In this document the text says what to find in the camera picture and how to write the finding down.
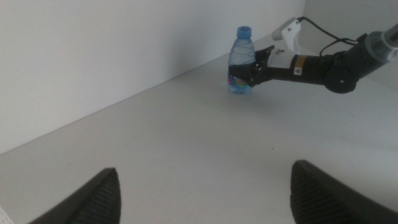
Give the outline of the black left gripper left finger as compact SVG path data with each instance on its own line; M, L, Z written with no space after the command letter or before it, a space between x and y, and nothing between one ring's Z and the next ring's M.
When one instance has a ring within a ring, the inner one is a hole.
M31 224L118 224L121 190L115 168L105 168Z

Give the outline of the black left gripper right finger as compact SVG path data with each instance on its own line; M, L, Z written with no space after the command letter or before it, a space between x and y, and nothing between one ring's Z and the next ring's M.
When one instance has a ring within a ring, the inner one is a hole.
M397 223L397 212L365 197L306 160L295 161L292 166L290 208L296 223Z

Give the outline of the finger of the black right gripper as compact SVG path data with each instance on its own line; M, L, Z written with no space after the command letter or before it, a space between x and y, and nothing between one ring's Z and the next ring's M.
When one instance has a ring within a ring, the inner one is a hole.
M255 62L242 65L230 65L228 71L230 75L244 81L250 87L259 84L256 78L257 71Z
M275 46L272 45L262 50L255 51L256 63L267 63Z

